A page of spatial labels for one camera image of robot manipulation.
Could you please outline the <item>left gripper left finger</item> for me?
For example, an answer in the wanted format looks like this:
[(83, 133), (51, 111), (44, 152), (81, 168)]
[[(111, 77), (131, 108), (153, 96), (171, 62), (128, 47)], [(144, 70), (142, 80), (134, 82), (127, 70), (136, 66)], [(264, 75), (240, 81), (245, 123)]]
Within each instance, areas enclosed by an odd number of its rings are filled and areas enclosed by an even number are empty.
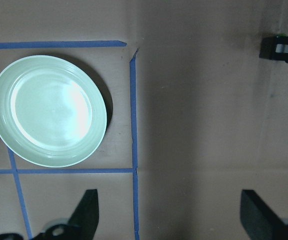
[(34, 240), (92, 240), (99, 223), (98, 191), (88, 189), (66, 223), (55, 224)]

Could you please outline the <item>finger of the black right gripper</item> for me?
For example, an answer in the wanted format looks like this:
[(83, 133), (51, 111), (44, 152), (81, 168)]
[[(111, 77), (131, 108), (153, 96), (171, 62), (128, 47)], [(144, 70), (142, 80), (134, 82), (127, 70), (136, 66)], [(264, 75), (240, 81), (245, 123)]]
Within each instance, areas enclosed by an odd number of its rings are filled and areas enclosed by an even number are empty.
[(277, 35), (263, 38), (259, 58), (288, 63), (288, 36)]

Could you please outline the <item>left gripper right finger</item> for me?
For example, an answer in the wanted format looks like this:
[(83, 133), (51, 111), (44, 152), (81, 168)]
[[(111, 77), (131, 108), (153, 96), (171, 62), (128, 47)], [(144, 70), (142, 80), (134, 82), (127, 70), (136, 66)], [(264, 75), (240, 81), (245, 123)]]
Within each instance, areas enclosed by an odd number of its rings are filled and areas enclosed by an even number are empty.
[(288, 240), (288, 220), (276, 215), (252, 189), (241, 191), (240, 222), (251, 240)]

